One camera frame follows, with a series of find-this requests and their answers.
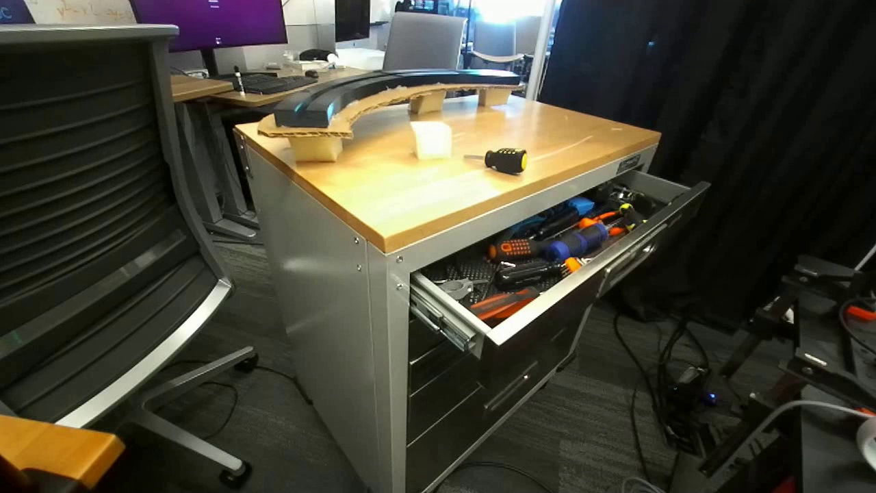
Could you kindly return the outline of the steel tool drawer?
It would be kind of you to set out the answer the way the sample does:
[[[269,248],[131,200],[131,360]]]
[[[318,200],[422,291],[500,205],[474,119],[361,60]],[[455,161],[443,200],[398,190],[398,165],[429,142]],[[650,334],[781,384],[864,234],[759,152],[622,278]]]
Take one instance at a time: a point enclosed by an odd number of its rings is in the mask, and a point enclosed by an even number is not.
[[[603,297],[650,261],[659,241],[688,219],[710,185],[674,185],[651,174],[624,174],[531,219],[522,219],[410,278],[410,317],[480,356],[504,346],[573,297]],[[583,257],[489,261],[487,248],[507,238],[546,241],[573,230],[609,228],[609,241]]]

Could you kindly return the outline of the black stubby screwdriver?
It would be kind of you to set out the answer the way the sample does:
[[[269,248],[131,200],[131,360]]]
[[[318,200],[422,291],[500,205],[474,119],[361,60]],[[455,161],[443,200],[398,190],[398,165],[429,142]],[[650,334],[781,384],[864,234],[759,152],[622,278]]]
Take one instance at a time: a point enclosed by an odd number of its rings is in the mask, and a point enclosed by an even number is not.
[[[494,152],[477,154],[477,161],[504,175],[520,175],[526,169],[526,152],[494,148]]]

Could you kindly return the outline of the grey steel workbench cabinet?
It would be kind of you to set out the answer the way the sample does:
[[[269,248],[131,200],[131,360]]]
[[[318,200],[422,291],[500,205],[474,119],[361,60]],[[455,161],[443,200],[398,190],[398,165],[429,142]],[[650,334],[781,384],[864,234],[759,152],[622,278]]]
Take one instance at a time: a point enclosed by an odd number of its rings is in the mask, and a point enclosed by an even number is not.
[[[451,154],[422,161],[410,116],[354,126],[336,161],[301,165],[283,138],[239,130],[292,371],[372,493],[424,493],[574,354],[592,304],[573,297],[480,356],[410,317],[410,278],[624,174],[651,174],[650,130],[507,98],[443,108]],[[477,154],[522,148],[504,175]]]

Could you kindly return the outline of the small white plastic cup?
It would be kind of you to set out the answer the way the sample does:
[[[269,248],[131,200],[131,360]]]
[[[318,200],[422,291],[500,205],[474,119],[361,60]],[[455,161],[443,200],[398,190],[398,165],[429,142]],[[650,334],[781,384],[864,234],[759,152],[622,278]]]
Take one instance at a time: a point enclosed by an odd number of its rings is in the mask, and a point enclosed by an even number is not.
[[[410,130],[418,160],[447,160],[451,154],[451,130],[443,122],[413,122]]]

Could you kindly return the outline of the curved wooden track model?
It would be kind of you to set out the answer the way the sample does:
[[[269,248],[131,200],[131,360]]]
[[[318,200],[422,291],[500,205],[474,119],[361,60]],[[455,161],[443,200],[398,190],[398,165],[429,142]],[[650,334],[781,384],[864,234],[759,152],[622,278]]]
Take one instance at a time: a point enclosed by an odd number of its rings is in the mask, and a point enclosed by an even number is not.
[[[336,161],[354,124],[405,104],[413,119],[439,116],[448,93],[477,93],[481,108],[504,104],[520,78],[498,68],[387,68],[320,82],[283,98],[258,124],[262,138],[283,138],[299,161]]]

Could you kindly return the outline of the black keyboard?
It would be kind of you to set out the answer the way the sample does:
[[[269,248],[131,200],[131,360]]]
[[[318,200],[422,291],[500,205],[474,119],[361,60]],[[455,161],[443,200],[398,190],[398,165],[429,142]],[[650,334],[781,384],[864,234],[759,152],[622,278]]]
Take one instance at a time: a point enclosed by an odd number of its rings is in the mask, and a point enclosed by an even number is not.
[[[283,93],[312,82],[312,78],[232,75],[232,85],[243,93]]]

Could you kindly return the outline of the purple screen monitor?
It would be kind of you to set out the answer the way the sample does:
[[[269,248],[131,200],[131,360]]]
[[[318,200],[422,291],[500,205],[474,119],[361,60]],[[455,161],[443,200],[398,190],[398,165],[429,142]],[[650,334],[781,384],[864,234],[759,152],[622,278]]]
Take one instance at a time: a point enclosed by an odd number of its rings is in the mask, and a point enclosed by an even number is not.
[[[131,0],[142,24],[175,24],[175,53],[284,45],[283,0]]]

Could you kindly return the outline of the grey mesh office chair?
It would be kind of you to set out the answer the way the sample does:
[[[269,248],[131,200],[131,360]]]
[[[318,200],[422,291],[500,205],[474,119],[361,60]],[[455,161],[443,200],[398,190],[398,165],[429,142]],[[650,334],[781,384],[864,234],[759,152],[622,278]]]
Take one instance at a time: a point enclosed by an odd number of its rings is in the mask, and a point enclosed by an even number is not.
[[[0,27],[0,406],[94,427],[117,406],[216,463],[253,467],[155,415],[258,354],[155,378],[229,280],[187,190],[169,97],[169,24]]]

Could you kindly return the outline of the black curtain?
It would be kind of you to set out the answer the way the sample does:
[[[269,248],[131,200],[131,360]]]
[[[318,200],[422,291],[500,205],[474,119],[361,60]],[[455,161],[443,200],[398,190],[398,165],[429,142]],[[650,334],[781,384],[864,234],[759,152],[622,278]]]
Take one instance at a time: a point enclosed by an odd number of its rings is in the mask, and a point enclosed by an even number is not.
[[[743,320],[876,248],[876,0],[562,0],[541,98],[655,130],[699,216],[611,300]]]

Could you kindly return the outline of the orange handled screwdriver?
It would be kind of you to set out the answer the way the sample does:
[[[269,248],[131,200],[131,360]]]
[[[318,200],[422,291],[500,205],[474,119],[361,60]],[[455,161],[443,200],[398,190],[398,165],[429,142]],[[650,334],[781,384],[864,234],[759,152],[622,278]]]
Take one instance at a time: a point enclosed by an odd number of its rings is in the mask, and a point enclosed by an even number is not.
[[[546,253],[546,241],[531,238],[507,238],[487,248],[489,261],[526,261],[540,257]]]

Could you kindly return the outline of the blue handled screwdriver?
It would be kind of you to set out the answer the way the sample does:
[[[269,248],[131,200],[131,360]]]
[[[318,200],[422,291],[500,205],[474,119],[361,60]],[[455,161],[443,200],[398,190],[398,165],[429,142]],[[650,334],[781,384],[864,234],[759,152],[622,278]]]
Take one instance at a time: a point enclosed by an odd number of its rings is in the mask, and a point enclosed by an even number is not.
[[[609,241],[609,228],[593,224],[589,230],[573,230],[546,248],[548,261],[566,261],[566,257],[583,257],[589,253],[598,253]]]

